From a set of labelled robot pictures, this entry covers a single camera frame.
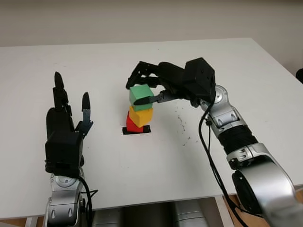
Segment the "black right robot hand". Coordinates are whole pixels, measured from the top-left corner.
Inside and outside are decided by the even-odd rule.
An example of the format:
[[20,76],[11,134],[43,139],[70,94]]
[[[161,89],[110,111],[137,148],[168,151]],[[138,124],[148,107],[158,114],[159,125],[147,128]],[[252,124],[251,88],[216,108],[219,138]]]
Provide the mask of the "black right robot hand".
[[169,62],[161,62],[158,65],[140,61],[126,83],[126,89],[134,85],[147,85],[156,88],[161,85],[165,89],[156,96],[145,95],[134,102],[135,105],[163,103],[175,99],[190,101],[194,108],[200,106],[200,100],[189,92],[183,82],[184,69]]

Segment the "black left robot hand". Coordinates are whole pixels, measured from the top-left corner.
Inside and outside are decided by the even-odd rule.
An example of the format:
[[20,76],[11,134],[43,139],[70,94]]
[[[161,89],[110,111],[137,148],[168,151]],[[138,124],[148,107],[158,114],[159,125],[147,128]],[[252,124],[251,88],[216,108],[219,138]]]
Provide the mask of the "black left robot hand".
[[57,71],[54,74],[54,84],[54,107],[50,108],[46,115],[47,137],[50,137],[55,131],[79,132],[86,136],[93,125],[93,121],[90,119],[91,108],[88,92],[84,93],[82,97],[83,120],[74,126],[68,95],[64,89],[62,76]]

